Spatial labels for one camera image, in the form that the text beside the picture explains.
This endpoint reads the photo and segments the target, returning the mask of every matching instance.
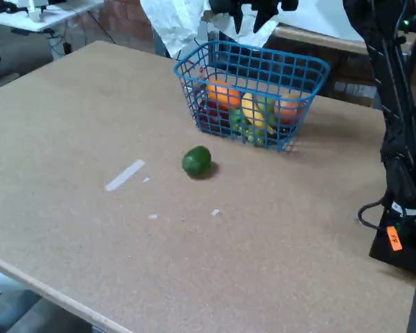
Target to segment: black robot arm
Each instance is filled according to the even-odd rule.
[[[254,31],[282,10],[295,10],[297,0],[210,0],[211,9],[234,17],[236,31],[242,22],[241,6],[258,10]],[[416,32],[413,0],[343,0],[350,24],[367,46],[385,119],[381,161],[387,188],[382,199],[361,208],[361,222],[376,229],[370,256],[416,273],[416,106],[408,82],[399,30]],[[368,223],[363,212],[383,205],[380,223]],[[387,230],[398,234],[402,250],[393,250]]]

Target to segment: cork board surface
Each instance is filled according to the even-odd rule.
[[[196,130],[174,64],[97,42],[0,88],[0,270],[108,332],[405,332],[415,279],[355,222],[379,111],[317,97],[272,153]]]

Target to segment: floor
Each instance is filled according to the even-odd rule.
[[[72,44],[73,49],[82,47],[85,40],[87,44],[95,40],[111,42],[96,24],[86,26],[85,30],[81,24],[74,24],[66,30],[60,29],[60,34],[63,35],[65,31],[66,41]],[[153,41],[137,40],[116,33],[110,35],[118,45],[154,53]],[[6,26],[0,26],[0,78],[12,73],[24,75],[52,61],[47,37],[48,35],[34,33],[22,36],[11,33],[11,29]]]
[[[109,38],[97,26],[86,28],[87,44]],[[154,52],[153,42],[139,41],[126,35],[111,34],[117,44]],[[78,49],[85,42],[82,25],[67,27],[66,41]],[[18,73],[21,76],[52,61],[51,47],[44,35],[11,33],[0,26],[0,78]],[[31,291],[10,291],[0,295],[0,326],[9,333],[91,333],[93,328],[52,302]]]

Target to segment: blue wire basket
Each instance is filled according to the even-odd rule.
[[[330,66],[313,57],[218,40],[200,45],[174,71],[201,131],[283,151]]]

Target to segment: orange tag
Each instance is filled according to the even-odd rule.
[[[390,239],[391,247],[393,248],[393,251],[399,251],[402,250],[402,244],[399,240],[399,236],[397,234],[395,227],[387,227],[387,233],[388,238]]]

